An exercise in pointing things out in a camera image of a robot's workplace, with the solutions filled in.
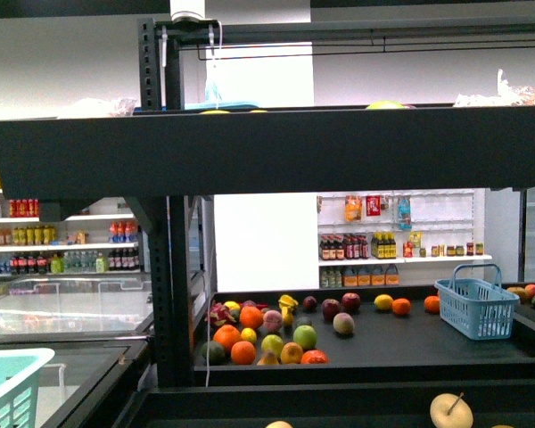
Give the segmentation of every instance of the black tray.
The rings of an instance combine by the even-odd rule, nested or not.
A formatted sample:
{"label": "black tray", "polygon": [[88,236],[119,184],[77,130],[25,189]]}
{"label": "black tray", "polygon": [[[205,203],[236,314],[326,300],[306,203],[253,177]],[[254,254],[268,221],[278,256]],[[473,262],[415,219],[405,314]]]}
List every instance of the black tray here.
{"label": "black tray", "polygon": [[161,389],[137,394],[115,427],[429,427],[443,392],[465,394],[474,428],[535,428],[535,379]]}
{"label": "black tray", "polygon": [[[317,331],[317,348],[329,358],[327,365],[256,366],[260,344],[267,332],[258,330],[256,361],[252,366],[235,366],[226,360],[210,367],[210,386],[303,383],[369,383],[439,381],[459,379],[535,378],[535,328],[523,317],[515,316],[512,337],[506,340],[473,341],[437,315],[424,311],[424,297],[436,293],[434,287],[372,287],[293,292],[299,302],[314,295],[321,303],[334,297],[341,300],[347,292],[361,295],[363,305],[353,315],[356,332],[352,337],[338,336],[331,323],[324,322],[320,307],[306,313],[302,307],[296,319],[309,317]],[[387,292],[393,298],[408,297],[412,310],[407,317],[375,310],[375,295]],[[277,307],[281,292],[243,294],[219,293],[217,301],[254,300]],[[284,342],[292,342],[292,328],[282,329]],[[195,336],[194,376],[196,385],[205,385],[207,367],[200,353],[206,337],[201,321]]]}

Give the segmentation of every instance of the dragon fruit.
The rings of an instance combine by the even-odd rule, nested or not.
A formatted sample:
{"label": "dragon fruit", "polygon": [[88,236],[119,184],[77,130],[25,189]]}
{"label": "dragon fruit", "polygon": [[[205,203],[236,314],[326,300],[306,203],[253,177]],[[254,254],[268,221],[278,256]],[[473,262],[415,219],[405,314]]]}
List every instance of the dragon fruit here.
{"label": "dragon fruit", "polygon": [[230,309],[222,303],[215,303],[212,305],[210,313],[206,317],[206,321],[210,321],[210,325],[216,328],[225,324],[236,324],[235,318],[230,314]]}

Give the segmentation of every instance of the pear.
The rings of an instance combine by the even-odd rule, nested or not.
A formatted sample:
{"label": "pear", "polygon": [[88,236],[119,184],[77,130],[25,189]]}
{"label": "pear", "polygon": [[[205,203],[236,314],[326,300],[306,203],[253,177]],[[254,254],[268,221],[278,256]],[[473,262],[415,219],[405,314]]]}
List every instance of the pear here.
{"label": "pear", "polygon": [[277,355],[272,350],[266,350],[261,354],[261,358],[258,361],[258,366],[279,366]]}

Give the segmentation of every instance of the blue plastic basket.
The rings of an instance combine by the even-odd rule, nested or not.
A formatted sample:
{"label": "blue plastic basket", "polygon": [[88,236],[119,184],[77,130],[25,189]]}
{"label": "blue plastic basket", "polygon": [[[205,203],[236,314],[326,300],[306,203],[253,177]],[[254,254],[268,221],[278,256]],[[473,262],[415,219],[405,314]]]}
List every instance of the blue plastic basket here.
{"label": "blue plastic basket", "polygon": [[[493,284],[475,278],[456,278],[463,268],[495,268]],[[450,279],[436,281],[440,316],[475,341],[511,336],[519,296],[501,288],[501,269],[494,264],[459,265]]]}
{"label": "blue plastic basket", "polygon": [[0,350],[0,428],[34,428],[39,370],[54,351]]}

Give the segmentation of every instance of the basket handle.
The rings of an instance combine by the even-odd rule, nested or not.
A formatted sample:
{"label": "basket handle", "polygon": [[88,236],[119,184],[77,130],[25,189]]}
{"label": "basket handle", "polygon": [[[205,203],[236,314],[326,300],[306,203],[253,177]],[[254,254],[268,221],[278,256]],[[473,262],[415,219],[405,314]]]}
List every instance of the basket handle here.
{"label": "basket handle", "polygon": [[493,278],[493,283],[491,284],[492,287],[499,287],[501,288],[501,269],[498,265],[495,263],[480,263],[480,264],[473,264],[473,265],[458,265],[454,269],[454,273],[452,274],[452,277],[449,281],[449,288],[454,289],[454,282],[456,281],[456,273],[458,270],[463,268],[495,268],[496,269],[496,275]]}

